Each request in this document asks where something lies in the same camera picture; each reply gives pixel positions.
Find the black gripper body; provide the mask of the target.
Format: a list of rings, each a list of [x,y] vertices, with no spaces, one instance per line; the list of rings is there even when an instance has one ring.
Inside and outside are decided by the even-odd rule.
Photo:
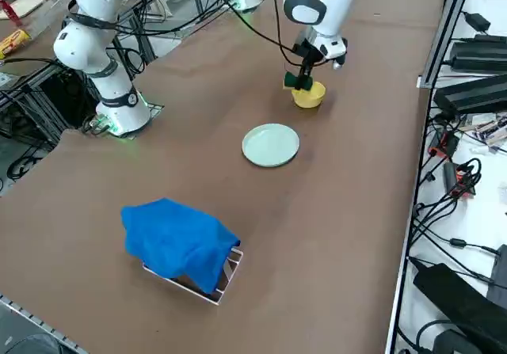
[[[303,67],[312,67],[322,60],[322,53],[315,46],[310,44],[307,39],[295,42],[292,47],[292,52],[303,59]]]

